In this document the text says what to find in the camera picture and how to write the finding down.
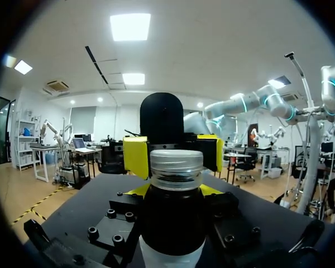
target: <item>computer monitor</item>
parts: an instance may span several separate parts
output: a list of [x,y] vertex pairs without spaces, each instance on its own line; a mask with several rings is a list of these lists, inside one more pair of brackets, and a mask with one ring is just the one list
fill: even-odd
[[333,152],[333,143],[332,142],[323,142],[322,143],[322,152]]
[[92,141],[92,139],[91,139],[91,137],[90,137],[90,134],[84,134],[84,135],[82,135],[82,138],[83,138],[83,141],[85,141],[85,142],[91,142]]
[[75,149],[85,148],[85,144],[82,138],[73,138],[72,141]]

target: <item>white shelf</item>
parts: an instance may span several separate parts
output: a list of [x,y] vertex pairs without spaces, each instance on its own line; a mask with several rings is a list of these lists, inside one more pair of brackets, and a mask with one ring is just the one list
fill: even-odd
[[27,149],[27,150],[21,150],[19,152],[32,152],[32,149]]
[[39,137],[34,137],[34,136],[19,136],[19,138],[39,138]]
[[22,165],[17,165],[19,167],[23,167],[23,166],[29,166],[29,165],[32,165],[34,162],[29,162],[29,163],[26,163],[26,164],[22,164]]
[[28,121],[28,120],[20,120],[20,123],[33,124],[33,125],[35,125],[37,122],[35,122],[35,121]]

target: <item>yellow black caution tape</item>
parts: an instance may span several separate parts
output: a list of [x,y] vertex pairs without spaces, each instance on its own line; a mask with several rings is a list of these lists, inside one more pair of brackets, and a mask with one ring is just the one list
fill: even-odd
[[31,209],[25,211],[20,217],[18,217],[17,219],[15,219],[12,223],[11,226],[13,226],[15,223],[17,223],[23,216],[25,216],[27,213],[30,213]]
[[47,198],[53,196],[55,193],[61,191],[63,188],[63,186],[61,186],[60,188],[58,188],[57,190],[55,190],[53,193],[49,194],[48,196],[46,196],[43,200],[38,201],[35,205],[33,205],[30,209],[33,209],[34,207],[38,206],[39,204],[41,204],[43,201],[45,201]]
[[15,223],[17,223],[20,219],[23,218],[23,216],[25,216],[27,213],[30,212],[34,212],[37,216],[39,216],[40,218],[46,220],[46,218],[44,216],[42,216],[41,214],[39,214],[38,212],[36,212],[34,210],[34,207],[38,206],[39,204],[41,204],[43,201],[45,201],[47,198],[53,196],[55,193],[61,191],[63,188],[63,186],[61,186],[60,188],[58,188],[57,190],[55,190],[53,193],[49,194],[48,196],[46,196],[44,199],[42,199],[41,201],[37,202],[35,205],[33,205],[30,209],[28,209],[27,211],[25,211],[22,215],[20,215],[17,219],[15,219],[12,223],[11,226],[13,226]]
[[40,213],[38,213],[37,211],[34,211],[33,209],[31,211],[34,212],[37,216],[39,216],[41,219],[46,220],[46,218],[42,216]]

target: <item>laptop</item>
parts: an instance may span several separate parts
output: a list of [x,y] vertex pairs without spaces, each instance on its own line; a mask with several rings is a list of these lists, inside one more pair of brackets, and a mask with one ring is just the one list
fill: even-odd
[[73,138],[73,146],[77,152],[94,152],[92,149],[87,149],[85,147],[84,141],[82,138]]

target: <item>ceiling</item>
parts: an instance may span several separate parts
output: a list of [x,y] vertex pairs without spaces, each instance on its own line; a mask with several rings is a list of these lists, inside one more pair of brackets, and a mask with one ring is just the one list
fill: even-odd
[[[297,71],[284,58],[293,51],[317,101],[320,68],[335,63],[335,49],[326,35],[293,1],[53,2],[9,52],[33,70],[22,75],[5,68],[3,87],[25,86],[40,92],[46,82],[62,79],[76,98],[76,106],[78,94],[84,93],[82,99],[87,100],[91,93],[95,102],[97,91],[114,93],[120,104],[139,104],[146,92],[224,100],[286,75],[291,85],[280,91],[305,95]],[[147,41],[113,41],[109,17],[125,13],[151,14]],[[86,46],[110,85],[97,72]],[[114,85],[111,82],[122,81],[119,73],[145,73],[145,85]],[[66,106],[68,99],[55,102]]]
[[[123,105],[140,105],[143,100],[150,95],[151,91],[136,91],[136,90],[124,90],[124,91],[115,91],[113,93],[108,92],[107,90],[98,90],[94,93],[85,92],[85,93],[75,93],[69,96],[61,98],[50,99],[50,102],[55,103],[62,107],[90,107],[90,106],[123,106]],[[192,95],[181,95],[175,94],[181,101],[184,109],[189,110],[201,110],[198,108],[198,103],[203,103],[203,106],[210,105],[215,103],[215,99],[208,99],[203,97],[195,97]]]

